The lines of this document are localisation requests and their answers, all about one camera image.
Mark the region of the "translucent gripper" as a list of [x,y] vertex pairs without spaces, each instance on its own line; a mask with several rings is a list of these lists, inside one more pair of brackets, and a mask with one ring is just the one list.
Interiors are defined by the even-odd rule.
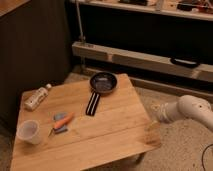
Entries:
[[145,127],[145,142],[147,144],[154,145],[160,143],[160,136],[158,132],[159,126],[160,123],[158,121],[152,121],[148,126]]

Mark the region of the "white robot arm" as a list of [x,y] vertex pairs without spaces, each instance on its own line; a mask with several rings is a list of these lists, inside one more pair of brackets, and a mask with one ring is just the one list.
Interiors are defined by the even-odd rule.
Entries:
[[145,130],[151,131],[160,124],[188,119],[202,124],[213,132],[213,109],[210,102],[192,95],[183,95],[176,101],[162,104],[156,112],[156,119],[147,125]]

